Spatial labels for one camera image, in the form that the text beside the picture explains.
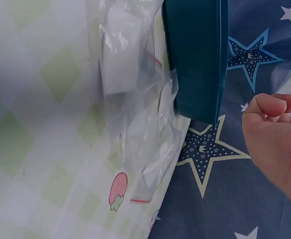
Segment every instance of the strawberry print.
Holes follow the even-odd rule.
[[[127,175],[125,173],[119,173],[115,177],[110,189],[109,204],[111,211],[116,212],[119,209],[119,206],[124,201],[127,186],[128,186]]]

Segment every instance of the blue star fabric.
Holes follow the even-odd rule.
[[[232,57],[228,61],[228,70],[242,68],[247,81],[255,92],[257,72],[260,65],[283,61],[281,58],[266,51],[269,30],[264,31],[249,46],[244,46],[232,37],[229,37],[229,49]]]
[[[149,239],[291,239],[291,201],[247,157],[242,132],[255,94],[274,93],[291,70],[291,1],[228,4],[220,120],[192,120]]]
[[[239,155],[235,151],[215,142],[218,126],[219,121],[216,128],[211,127],[203,135],[188,131],[185,138],[186,146],[181,151],[178,160],[178,162],[182,162],[183,160],[192,158],[201,184],[203,184],[207,167],[212,157]]]

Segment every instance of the checkered fabric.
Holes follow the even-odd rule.
[[[98,1],[0,0],[0,239],[145,239],[161,206],[177,158],[151,203],[130,203],[139,175],[127,174],[110,210],[120,171],[96,104]],[[160,12],[155,35],[166,68]],[[188,124],[174,122],[183,139]]]

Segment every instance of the teal folder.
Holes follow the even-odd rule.
[[[228,55],[227,0],[165,0],[162,15],[170,68],[176,68],[175,107],[216,125]]]

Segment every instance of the hand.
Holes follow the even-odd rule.
[[[291,95],[259,94],[242,117],[252,161],[291,199]]]

